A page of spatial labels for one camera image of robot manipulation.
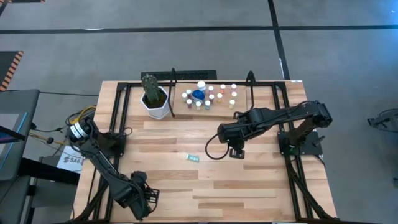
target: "concrete floor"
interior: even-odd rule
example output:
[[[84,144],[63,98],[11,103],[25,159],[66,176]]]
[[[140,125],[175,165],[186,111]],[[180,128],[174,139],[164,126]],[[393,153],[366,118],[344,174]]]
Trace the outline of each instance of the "concrete floor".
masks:
[[[396,1],[274,0],[280,26],[398,24]],[[189,26],[271,26],[265,0],[47,0],[8,4],[0,30]],[[398,94],[398,30],[281,31],[291,79],[325,102],[333,124],[320,129],[338,216],[396,223],[398,140],[366,119],[394,108]],[[137,80],[155,70],[217,69],[219,78],[281,79],[273,31],[0,35],[0,50],[25,52],[9,89],[98,94],[103,80]],[[96,102],[95,97],[40,95],[41,129]],[[52,149],[29,141],[25,156]],[[37,212],[34,223],[65,221],[70,207]]]

